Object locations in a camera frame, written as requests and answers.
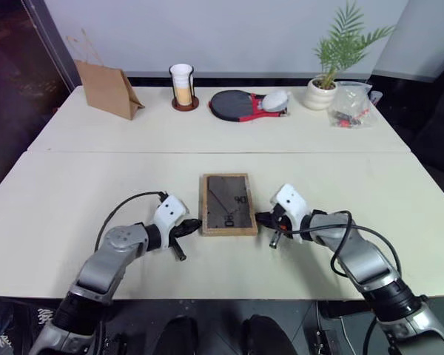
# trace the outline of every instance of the clear plastic bag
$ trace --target clear plastic bag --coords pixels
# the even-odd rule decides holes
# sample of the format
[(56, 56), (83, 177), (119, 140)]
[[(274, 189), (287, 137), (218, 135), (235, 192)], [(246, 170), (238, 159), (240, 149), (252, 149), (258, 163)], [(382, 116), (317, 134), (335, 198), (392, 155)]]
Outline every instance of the clear plastic bag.
[(364, 128), (374, 125), (376, 118), (371, 113), (367, 94), (371, 85), (356, 81), (337, 81), (337, 92), (327, 109), (332, 126)]

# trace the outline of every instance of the paper bag handle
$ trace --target paper bag handle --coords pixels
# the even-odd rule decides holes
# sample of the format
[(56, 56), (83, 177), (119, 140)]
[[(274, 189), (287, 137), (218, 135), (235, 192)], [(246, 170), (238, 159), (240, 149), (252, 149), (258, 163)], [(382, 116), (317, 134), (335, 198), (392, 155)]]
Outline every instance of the paper bag handle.
[[(84, 58), (84, 61), (87, 63), (89, 60), (89, 53), (95, 58), (97, 59), (98, 63), (100, 65), (104, 65), (104, 62), (101, 60), (101, 57), (99, 57), (97, 51), (95, 50), (92, 42), (89, 40), (89, 38), (87, 37), (86, 31), (84, 30), (84, 28), (81, 28), (81, 32), (82, 35), (84, 37), (84, 43), (81, 43), (81, 41), (79, 41), (78, 39), (71, 37), (70, 35), (66, 36), (66, 41), (69, 44), (69, 46), (76, 52), (78, 53), (81, 58)], [(75, 46), (74, 43), (76, 43), (78, 46), (80, 46), (83, 51), (85, 52), (85, 55), (83, 55), (81, 53), (81, 51), (79, 51)]]

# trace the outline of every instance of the wooden frame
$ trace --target wooden frame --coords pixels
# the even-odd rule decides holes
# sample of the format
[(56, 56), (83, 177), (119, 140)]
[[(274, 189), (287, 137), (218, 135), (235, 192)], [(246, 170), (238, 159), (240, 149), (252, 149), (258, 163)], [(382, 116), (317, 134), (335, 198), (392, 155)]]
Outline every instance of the wooden frame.
[[(225, 227), (225, 228), (216, 228), (211, 229), (208, 227), (208, 220), (207, 220), (207, 212), (208, 212), (208, 206), (207, 206), (207, 192), (208, 192), (208, 179), (211, 176), (223, 176), (223, 177), (244, 177), (245, 178), (245, 187), (246, 187), (246, 195), (248, 198), (249, 203), (249, 213), (250, 213), (250, 220), (252, 221), (252, 227), (249, 228), (231, 228), (231, 227)], [(258, 234), (258, 226), (257, 222), (255, 220), (255, 210), (253, 208), (253, 202), (252, 202), (252, 191), (250, 189), (249, 185), (249, 176), (248, 174), (204, 174), (202, 177), (202, 235), (203, 236), (255, 236)]]

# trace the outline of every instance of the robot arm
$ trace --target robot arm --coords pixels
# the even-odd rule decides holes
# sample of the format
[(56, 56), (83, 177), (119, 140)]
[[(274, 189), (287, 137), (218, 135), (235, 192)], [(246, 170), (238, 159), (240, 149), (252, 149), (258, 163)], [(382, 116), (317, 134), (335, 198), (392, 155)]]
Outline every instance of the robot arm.
[[(282, 234), (278, 227), (281, 227), (281, 230), (286, 230), (286, 235), (299, 243), (312, 241), (334, 253), (339, 249), (348, 221), (344, 213), (311, 214), (304, 199), (288, 184), (281, 188), (272, 202), (275, 207), (270, 216), (267, 212), (257, 215), (258, 221), (269, 228), (273, 228), (273, 221), (276, 223), (278, 230), (271, 247), (276, 248)], [(300, 233), (296, 237), (289, 234), (298, 227)], [(421, 349), (431, 351), (429, 346), (433, 346), (434, 354), (444, 354), (444, 327), (424, 297), (416, 297), (379, 248), (363, 239), (354, 223), (352, 227), (338, 252), (337, 261), (375, 313), (377, 323), (390, 342), (391, 353), (432, 354), (423, 353)]]
[(186, 257), (176, 241), (199, 228), (199, 220), (185, 220), (187, 209), (174, 196), (156, 210), (153, 224), (110, 229), (101, 247), (86, 261), (54, 318), (33, 344), (30, 355), (85, 354), (105, 308), (124, 277), (127, 266), (147, 251), (173, 247), (179, 260)]

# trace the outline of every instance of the brown paper bag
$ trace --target brown paper bag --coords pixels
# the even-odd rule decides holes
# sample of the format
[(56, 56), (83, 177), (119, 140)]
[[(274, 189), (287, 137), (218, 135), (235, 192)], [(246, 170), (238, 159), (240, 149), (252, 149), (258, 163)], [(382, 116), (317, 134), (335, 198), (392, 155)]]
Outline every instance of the brown paper bag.
[(84, 85), (87, 104), (131, 120), (135, 112), (144, 106), (140, 103), (120, 69), (75, 61)]

